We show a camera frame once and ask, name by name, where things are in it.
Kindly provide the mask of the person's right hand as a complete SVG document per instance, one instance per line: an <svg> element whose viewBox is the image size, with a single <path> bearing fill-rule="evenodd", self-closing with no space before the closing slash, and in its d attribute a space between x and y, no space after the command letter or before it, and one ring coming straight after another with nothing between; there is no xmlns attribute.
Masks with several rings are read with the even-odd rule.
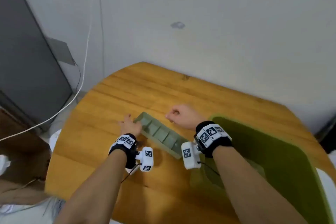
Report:
<svg viewBox="0 0 336 224"><path fill-rule="evenodd" d="M179 109L180 118L179 121L174 122L174 124L182 128L196 130L196 127L200 123L207 121L204 116L186 104L175 105L172 108Z"/></svg>

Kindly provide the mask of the grey flat panel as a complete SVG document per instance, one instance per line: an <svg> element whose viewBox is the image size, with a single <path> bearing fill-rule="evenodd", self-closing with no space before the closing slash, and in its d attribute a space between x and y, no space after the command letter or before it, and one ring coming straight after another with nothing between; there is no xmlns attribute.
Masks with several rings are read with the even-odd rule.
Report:
<svg viewBox="0 0 336 224"><path fill-rule="evenodd" d="M46 40L57 61L72 66L76 65L67 43L51 37L46 37Z"/></svg>

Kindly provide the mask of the black wristband with markers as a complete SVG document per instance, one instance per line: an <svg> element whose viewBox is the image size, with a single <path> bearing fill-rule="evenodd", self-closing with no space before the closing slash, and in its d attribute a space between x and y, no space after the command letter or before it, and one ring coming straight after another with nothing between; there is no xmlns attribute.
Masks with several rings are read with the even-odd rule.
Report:
<svg viewBox="0 0 336 224"><path fill-rule="evenodd" d="M122 150L127 156L126 169L133 169L136 166L137 157L137 139L131 134L123 134L111 145L108 154L114 150Z"/></svg>
<svg viewBox="0 0 336 224"><path fill-rule="evenodd" d="M194 140L206 158L213 158L213 151L218 146L233 147L228 133L219 124L209 120L196 126Z"/></svg>

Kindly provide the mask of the black left wristband with markers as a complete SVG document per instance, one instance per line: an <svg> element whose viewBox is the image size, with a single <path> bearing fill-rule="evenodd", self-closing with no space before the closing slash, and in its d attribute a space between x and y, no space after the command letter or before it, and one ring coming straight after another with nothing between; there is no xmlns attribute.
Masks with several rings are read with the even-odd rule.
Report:
<svg viewBox="0 0 336 224"><path fill-rule="evenodd" d="M122 150L127 156L126 169L133 169L136 166L137 157L137 139L131 134L123 134L111 145L108 154L114 150Z"/></svg>

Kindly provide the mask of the white crumpled bag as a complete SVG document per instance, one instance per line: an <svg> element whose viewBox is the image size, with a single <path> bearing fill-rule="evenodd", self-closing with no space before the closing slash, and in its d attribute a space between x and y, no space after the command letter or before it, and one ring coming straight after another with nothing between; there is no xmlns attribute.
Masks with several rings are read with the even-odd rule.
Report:
<svg viewBox="0 0 336 224"><path fill-rule="evenodd" d="M6 169L11 165L11 161L6 155L0 155L0 176L3 175Z"/></svg>

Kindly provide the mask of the green plastic bin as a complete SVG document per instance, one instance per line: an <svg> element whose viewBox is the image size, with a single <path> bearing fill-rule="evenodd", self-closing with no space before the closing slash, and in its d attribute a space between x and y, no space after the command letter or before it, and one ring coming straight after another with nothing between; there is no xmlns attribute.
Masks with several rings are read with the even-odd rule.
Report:
<svg viewBox="0 0 336 224"><path fill-rule="evenodd" d="M301 148L219 114L210 120L229 133L235 149L309 224L333 224L316 167Z"/></svg>

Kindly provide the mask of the black right wristband with markers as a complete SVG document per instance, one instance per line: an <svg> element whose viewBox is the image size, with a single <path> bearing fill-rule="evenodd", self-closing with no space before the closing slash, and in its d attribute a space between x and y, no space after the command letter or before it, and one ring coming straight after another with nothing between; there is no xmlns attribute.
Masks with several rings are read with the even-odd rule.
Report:
<svg viewBox="0 0 336 224"><path fill-rule="evenodd" d="M218 146L233 147L228 133L219 124L209 120L196 126L194 140L206 158L213 158L213 151Z"/></svg>

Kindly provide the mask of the green compartment tray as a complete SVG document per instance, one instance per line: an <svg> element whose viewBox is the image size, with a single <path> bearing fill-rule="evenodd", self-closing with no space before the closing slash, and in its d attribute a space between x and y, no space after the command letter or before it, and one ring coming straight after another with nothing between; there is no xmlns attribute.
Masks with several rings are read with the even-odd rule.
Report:
<svg viewBox="0 0 336 224"><path fill-rule="evenodd" d="M181 146L187 142L186 138L168 128L146 112L142 112L133 122L140 122L142 125L141 134L153 141L159 148L176 159L183 157Z"/></svg>

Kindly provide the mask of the white object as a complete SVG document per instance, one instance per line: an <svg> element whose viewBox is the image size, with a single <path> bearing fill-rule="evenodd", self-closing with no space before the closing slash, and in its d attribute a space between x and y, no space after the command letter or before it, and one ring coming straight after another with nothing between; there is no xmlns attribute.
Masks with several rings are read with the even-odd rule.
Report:
<svg viewBox="0 0 336 224"><path fill-rule="evenodd" d="M328 207L331 211L332 223L336 224L336 185L332 178L323 170L316 168L321 181Z"/></svg>

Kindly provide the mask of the brown cardboard box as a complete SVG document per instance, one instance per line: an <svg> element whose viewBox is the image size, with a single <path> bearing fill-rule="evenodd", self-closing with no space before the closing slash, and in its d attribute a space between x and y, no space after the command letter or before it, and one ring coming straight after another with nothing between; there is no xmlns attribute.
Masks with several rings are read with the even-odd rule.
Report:
<svg viewBox="0 0 336 224"><path fill-rule="evenodd" d="M25 132L0 141L0 207L3 205L36 205L49 198L45 180L52 151L35 133Z"/></svg>

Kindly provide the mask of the person's left hand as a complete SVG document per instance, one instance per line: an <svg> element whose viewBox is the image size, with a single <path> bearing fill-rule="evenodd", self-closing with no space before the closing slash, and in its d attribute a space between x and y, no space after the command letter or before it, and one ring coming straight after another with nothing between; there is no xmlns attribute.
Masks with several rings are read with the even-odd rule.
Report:
<svg viewBox="0 0 336 224"><path fill-rule="evenodd" d="M138 137L141 134L142 127L120 127L120 134L132 134Z"/></svg>

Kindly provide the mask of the person's right forearm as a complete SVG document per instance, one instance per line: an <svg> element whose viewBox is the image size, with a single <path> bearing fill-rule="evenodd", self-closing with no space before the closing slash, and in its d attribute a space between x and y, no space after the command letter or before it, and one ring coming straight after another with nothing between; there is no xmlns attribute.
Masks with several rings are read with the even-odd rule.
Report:
<svg viewBox="0 0 336 224"><path fill-rule="evenodd" d="M218 146L213 159L241 224L307 224L233 147Z"/></svg>

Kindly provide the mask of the grey cabinet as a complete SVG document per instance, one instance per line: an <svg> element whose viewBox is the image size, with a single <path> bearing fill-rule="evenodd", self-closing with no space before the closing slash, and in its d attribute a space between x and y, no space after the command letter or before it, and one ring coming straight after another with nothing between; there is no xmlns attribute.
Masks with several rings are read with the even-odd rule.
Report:
<svg viewBox="0 0 336 224"><path fill-rule="evenodd" d="M0 105L28 128L73 94L26 0L0 0Z"/></svg>

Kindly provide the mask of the person's left forearm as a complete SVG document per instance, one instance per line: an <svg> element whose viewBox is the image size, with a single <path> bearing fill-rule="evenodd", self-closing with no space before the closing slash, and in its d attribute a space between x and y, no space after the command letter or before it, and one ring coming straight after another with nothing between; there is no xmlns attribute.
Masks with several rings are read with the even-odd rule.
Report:
<svg viewBox="0 0 336 224"><path fill-rule="evenodd" d="M117 149L66 201L54 224L109 224L127 162Z"/></svg>

